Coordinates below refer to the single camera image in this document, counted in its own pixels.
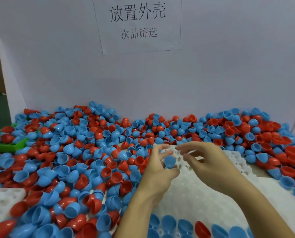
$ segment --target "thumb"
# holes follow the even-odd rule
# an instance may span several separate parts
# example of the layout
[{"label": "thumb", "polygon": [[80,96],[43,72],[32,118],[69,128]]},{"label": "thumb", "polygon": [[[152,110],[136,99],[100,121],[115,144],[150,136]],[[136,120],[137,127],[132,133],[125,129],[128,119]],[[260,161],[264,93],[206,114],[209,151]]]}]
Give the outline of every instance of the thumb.
[{"label": "thumb", "polygon": [[177,168],[164,169],[164,171],[166,172],[166,176],[167,176],[170,180],[175,179],[175,178],[180,174],[180,170],[177,169]]},{"label": "thumb", "polygon": [[184,154],[183,158],[196,174],[202,170],[203,164],[201,164],[194,156],[191,156],[190,154]]}]

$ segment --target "paper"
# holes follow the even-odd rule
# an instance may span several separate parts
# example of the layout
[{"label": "paper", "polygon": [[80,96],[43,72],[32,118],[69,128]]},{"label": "paper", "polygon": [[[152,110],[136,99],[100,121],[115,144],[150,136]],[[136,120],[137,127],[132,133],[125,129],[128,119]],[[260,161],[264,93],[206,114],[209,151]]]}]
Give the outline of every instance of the paper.
[{"label": "paper", "polygon": [[180,48],[181,0],[93,0],[103,55]]}]

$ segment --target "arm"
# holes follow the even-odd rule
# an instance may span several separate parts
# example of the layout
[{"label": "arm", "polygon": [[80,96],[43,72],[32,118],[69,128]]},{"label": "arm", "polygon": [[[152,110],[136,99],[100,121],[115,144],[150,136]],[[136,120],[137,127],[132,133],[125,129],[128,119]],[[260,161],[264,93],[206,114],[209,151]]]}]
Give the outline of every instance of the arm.
[{"label": "arm", "polygon": [[152,209],[162,200],[171,181],[180,173],[177,168],[164,169],[161,164],[161,160],[173,154],[172,150],[159,153],[166,148],[169,148],[168,144],[161,144],[153,148],[140,185],[122,217],[115,238],[147,237]]},{"label": "arm", "polygon": [[[233,165],[219,146],[189,142],[176,147],[202,182],[231,197],[244,213],[256,238],[294,238],[295,234],[265,196]],[[201,162],[195,157],[202,156]]]}]

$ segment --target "green plastic basket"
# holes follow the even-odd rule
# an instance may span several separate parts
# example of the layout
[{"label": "green plastic basket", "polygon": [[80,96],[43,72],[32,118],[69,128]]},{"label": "green plastic basket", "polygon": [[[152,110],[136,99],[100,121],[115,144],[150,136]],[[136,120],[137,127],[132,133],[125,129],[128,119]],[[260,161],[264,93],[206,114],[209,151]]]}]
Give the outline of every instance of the green plastic basket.
[{"label": "green plastic basket", "polygon": [[24,139],[17,144],[0,144],[0,153],[15,153],[15,151],[26,147],[26,141],[27,139]]}]

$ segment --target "person's right arm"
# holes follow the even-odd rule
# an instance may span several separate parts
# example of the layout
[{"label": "person's right arm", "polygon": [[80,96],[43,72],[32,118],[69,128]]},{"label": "person's right arm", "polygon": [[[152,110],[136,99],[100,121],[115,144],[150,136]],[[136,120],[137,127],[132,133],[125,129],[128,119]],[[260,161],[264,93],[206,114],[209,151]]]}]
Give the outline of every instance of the person's right arm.
[{"label": "person's right arm", "polygon": [[[254,237],[295,237],[268,199],[238,171],[219,146],[207,142],[188,142],[176,149],[202,182],[228,195],[239,205]],[[195,158],[198,156],[204,159],[199,161]]]}]

